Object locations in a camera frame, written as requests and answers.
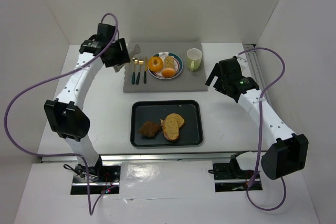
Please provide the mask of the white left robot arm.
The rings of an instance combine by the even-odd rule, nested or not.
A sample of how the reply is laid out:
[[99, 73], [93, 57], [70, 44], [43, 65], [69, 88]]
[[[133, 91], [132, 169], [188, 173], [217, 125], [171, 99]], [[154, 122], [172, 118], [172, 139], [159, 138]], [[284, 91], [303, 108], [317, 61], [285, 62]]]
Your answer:
[[99, 23], [97, 33], [80, 46], [76, 72], [71, 74], [57, 97], [44, 104], [51, 130], [80, 155], [77, 158], [78, 169], [84, 170], [88, 166], [93, 175], [98, 174], [102, 160], [89, 139], [90, 120], [83, 112], [83, 104], [102, 67], [113, 67], [115, 72], [119, 72], [130, 62], [125, 40], [111, 41], [116, 32], [114, 26]]

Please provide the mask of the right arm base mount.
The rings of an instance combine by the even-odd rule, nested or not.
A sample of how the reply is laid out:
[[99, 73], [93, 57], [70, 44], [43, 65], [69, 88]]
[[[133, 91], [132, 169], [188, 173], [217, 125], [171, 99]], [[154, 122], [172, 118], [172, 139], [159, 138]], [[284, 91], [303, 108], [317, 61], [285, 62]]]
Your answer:
[[237, 162], [237, 156], [245, 153], [246, 151], [235, 153], [227, 162], [213, 163], [213, 168], [208, 173], [214, 177], [216, 193], [247, 190], [254, 171], [240, 169]]

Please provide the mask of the glazed round bun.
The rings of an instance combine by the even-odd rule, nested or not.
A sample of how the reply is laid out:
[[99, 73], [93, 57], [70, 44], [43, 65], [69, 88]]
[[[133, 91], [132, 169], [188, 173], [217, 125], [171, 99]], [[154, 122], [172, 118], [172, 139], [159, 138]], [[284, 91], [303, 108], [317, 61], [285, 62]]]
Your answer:
[[175, 75], [174, 68], [165, 68], [161, 71], [161, 75], [165, 78], [172, 78]]

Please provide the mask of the small seeded bread slice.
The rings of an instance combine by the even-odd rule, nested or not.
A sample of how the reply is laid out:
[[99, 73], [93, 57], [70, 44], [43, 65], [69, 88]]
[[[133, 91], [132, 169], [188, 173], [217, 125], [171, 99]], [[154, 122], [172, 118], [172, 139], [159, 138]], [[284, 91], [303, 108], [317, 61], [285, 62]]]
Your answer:
[[175, 63], [174, 57], [172, 57], [172, 56], [166, 56], [164, 58], [164, 68], [175, 69], [174, 63]]

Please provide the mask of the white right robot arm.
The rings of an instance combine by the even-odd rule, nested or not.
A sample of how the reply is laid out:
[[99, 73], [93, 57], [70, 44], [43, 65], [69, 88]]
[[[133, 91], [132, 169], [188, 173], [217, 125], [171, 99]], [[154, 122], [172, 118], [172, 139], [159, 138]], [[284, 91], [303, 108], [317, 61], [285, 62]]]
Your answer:
[[305, 167], [308, 139], [286, 126], [261, 97], [261, 90], [255, 80], [242, 75], [237, 57], [216, 63], [205, 84], [212, 84], [216, 91], [233, 98], [262, 127], [262, 140], [267, 144], [268, 150], [232, 155], [230, 164], [234, 170], [256, 169], [275, 180]]

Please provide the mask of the orange bagel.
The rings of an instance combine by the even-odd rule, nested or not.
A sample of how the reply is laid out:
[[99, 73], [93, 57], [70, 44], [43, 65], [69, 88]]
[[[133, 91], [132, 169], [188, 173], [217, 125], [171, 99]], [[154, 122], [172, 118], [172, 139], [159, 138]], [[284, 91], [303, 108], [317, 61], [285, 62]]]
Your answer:
[[153, 72], [159, 72], [163, 69], [164, 63], [160, 57], [151, 57], [148, 62], [148, 68]]

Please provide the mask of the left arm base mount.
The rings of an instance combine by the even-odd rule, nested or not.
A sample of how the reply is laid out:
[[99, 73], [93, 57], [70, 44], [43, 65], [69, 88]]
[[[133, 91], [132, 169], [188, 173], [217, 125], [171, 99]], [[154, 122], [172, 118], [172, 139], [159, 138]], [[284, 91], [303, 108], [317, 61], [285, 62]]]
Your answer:
[[[80, 165], [70, 166], [69, 164], [64, 164], [63, 168], [73, 173], [70, 194], [86, 195], [87, 174], [85, 168]], [[119, 194], [120, 173], [120, 164], [102, 166], [97, 174], [89, 175], [90, 193], [92, 195], [99, 195], [101, 193], [106, 195]]]

